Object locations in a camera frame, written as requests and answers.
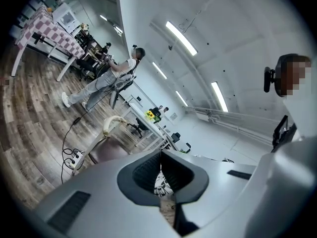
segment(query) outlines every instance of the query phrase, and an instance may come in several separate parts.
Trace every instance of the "black hair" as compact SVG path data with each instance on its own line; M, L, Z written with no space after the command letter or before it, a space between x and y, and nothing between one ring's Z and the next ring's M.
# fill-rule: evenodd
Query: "black hair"
M139 65L142 58L145 57L145 50L143 48L136 48L135 54L137 58L137 64L135 65L134 69Z

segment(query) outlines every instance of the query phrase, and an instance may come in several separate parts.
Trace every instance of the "fluorescent light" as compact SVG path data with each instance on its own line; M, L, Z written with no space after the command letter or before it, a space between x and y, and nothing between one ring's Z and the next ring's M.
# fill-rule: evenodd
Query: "fluorescent light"
M115 27L120 33L123 33L123 31L119 27Z
M101 18L103 18L105 21L108 21L104 16L100 15Z
M217 83L217 82L213 82L213 83L211 83L211 85L212 85L214 91L215 91L216 94L217 94L217 97L218 97L218 100L219 100L219 102L220 102L220 104L221 104L222 110L223 110L224 112L228 112L227 105L226 105L226 103L225 103L225 101L224 101L224 98L223 98L223 96L222 96L222 94L221 94L221 91L220 91L220 89L219 89L218 83Z
M167 77L165 76L165 74L163 73L163 71L161 71L161 69L155 64L155 62L152 63L154 65L154 67L160 72L160 74L162 74L163 78L167 79Z
M184 101L183 97L182 97L182 96L180 96L179 92L178 92L178 91L176 91L176 93L177 93L178 97L182 100L182 102L185 104L185 106L187 106L187 107L188 107L187 103Z
M188 51L194 56L197 54L197 50L193 47L193 45L186 39L186 37L171 23L167 22L166 27L172 31L173 34L185 45Z

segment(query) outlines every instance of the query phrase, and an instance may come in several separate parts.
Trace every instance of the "pink and white checkered tablecloth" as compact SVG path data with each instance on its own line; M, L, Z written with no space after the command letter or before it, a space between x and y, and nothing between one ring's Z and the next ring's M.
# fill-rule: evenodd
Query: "pink and white checkered tablecloth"
M77 58L80 58L85 53L74 37L67 33L59 24L54 24L53 17L47 12L44 5L37 9L21 30L20 37L15 42L19 49L27 45L33 33L49 38Z

